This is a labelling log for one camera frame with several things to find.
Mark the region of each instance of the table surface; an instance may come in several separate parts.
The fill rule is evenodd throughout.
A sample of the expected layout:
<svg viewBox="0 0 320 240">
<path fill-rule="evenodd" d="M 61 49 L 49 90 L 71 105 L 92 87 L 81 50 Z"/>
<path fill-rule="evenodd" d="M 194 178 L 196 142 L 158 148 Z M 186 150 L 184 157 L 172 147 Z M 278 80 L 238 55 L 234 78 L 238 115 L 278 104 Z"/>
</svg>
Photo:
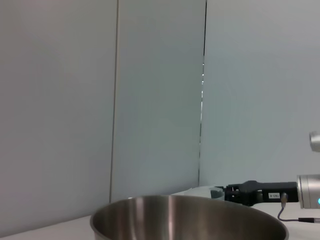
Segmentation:
<svg viewBox="0 0 320 240">
<path fill-rule="evenodd" d="M 277 217 L 280 203 L 260 203 L 253 208 Z M 300 209 L 298 202 L 287 203 L 281 217 L 283 219 L 320 218 L 319 209 Z M 47 226 L 2 238 L 2 240 L 94 240 L 90 227 L 90 217 Z M 303 222 L 285 222 L 289 231 L 289 240 L 319 240 L 320 224 Z"/>
</svg>

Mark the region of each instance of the white label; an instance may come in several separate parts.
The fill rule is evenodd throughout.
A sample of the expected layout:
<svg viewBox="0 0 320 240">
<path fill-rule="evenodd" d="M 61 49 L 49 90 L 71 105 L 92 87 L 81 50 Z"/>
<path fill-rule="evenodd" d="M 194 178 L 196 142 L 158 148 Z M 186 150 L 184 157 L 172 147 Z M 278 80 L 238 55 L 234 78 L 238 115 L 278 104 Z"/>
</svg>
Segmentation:
<svg viewBox="0 0 320 240">
<path fill-rule="evenodd" d="M 279 199 L 280 193 L 279 192 L 269 192 L 269 199 Z"/>
</svg>

